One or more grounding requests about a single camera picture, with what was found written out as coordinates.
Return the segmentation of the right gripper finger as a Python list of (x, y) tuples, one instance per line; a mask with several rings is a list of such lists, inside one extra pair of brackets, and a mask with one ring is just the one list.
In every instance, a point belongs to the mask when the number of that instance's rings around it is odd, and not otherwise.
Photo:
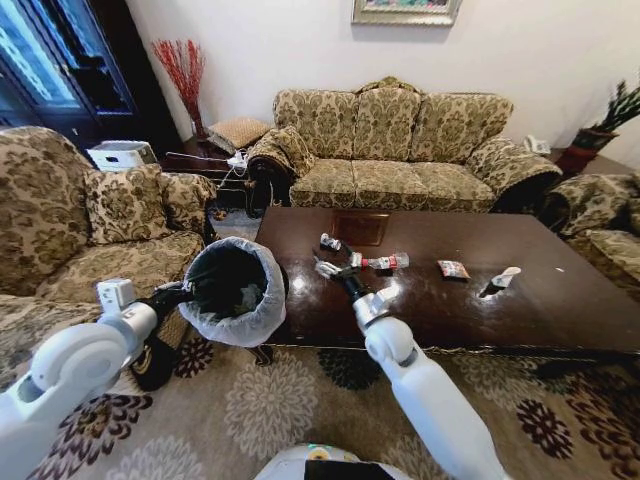
[(317, 255), (314, 258), (314, 270), (323, 278), (337, 280), (343, 277), (343, 268), (338, 267), (331, 262), (325, 261), (319, 258)]
[(360, 252), (355, 251), (348, 243), (341, 243), (342, 250), (347, 254), (348, 265), (351, 269), (362, 270), (363, 269), (363, 255)]

